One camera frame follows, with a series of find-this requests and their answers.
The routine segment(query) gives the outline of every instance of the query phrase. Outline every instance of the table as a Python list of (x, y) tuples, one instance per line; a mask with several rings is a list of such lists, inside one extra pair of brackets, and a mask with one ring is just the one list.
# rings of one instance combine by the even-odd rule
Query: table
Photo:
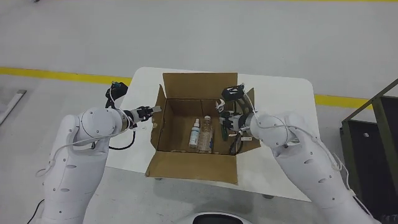
[[(140, 106), (154, 106), (159, 84), (164, 86), (163, 73), (198, 72), (201, 71), (150, 67), (140, 68), (135, 72), (120, 108), (122, 110), (131, 110)], [(239, 73), (238, 83), (244, 83), (247, 90), (250, 88), (255, 89), (255, 107), (257, 110), (266, 111), (270, 114), (295, 111), (306, 119), (308, 126), (312, 129), (311, 131), (319, 136), (313, 89), (312, 84), (308, 80)], [(106, 166), (145, 173), (152, 156), (155, 154), (155, 149), (150, 143), (151, 130), (151, 121), (139, 123), (136, 129), (134, 145), (130, 149), (123, 151), (110, 150)], [(127, 131), (112, 138), (111, 145), (114, 147), (123, 147), (128, 145), (131, 139), (132, 132)], [(263, 143), (261, 143), (260, 148), (238, 154), (236, 160), (239, 185), (204, 180), (189, 181), (264, 195), (310, 201), (286, 177), (274, 159), (271, 150), (263, 145)]]

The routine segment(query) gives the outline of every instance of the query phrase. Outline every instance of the open cardboard box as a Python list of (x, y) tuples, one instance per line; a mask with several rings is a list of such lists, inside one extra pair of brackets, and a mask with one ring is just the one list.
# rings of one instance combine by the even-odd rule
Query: open cardboard box
[[(146, 172), (148, 177), (213, 180), (238, 184), (236, 156), (229, 155), (234, 137), (223, 141), (216, 100), (224, 88), (238, 83), (237, 73), (164, 73), (156, 105), (162, 111), (152, 117), (151, 143), (156, 152)], [(254, 90), (248, 92), (254, 104)], [(226, 106), (230, 110), (233, 104)], [(191, 128), (197, 118), (211, 116), (212, 153), (197, 153), (189, 148)], [(245, 141), (242, 152), (260, 147), (257, 139)]]

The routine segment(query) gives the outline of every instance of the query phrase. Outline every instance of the plastic bottle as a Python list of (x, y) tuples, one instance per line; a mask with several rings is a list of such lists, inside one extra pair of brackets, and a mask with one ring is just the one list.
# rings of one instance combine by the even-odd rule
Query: plastic bottle
[(193, 128), (191, 129), (191, 136), (189, 137), (190, 148), (198, 147), (199, 134), (200, 134), (199, 119), (196, 119), (195, 124), (193, 124)]
[(211, 127), (211, 118), (210, 116), (205, 116), (199, 135), (198, 152), (211, 153), (211, 148), (213, 146), (212, 142), (213, 128)]

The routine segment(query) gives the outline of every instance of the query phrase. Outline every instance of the bottle cap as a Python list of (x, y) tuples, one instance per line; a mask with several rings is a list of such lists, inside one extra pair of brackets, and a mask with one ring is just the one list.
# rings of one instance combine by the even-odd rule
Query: bottle cap
[(195, 120), (195, 124), (193, 124), (193, 127), (199, 127), (199, 119)]

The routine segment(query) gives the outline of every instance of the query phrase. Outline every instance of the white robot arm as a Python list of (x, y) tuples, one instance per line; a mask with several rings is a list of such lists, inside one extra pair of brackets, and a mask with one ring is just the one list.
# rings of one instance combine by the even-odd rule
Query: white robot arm
[[(44, 180), (42, 224), (82, 224), (85, 212), (101, 182), (111, 137), (147, 120), (160, 107), (132, 111), (92, 108), (78, 116), (64, 117), (49, 164), (38, 171)], [(92, 144), (88, 149), (77, 146)]]
[[(347, 186), (343, 182), (341, 161), (336, 162), (301, 116), (255, 112), (243, 85), (226, 88), (223, 97), (238, 102), (243, 114), (227, 112), (227, 117), (220, 118), (221, 124), (233, 131), (247, 132), (270, 147), (286, 176), (319, 207), (328, 223), (379, 223), (361, 208), (348, 180)], [(216, 107), (221, 116), (225, 113), (223, 105), (222, 101)]]

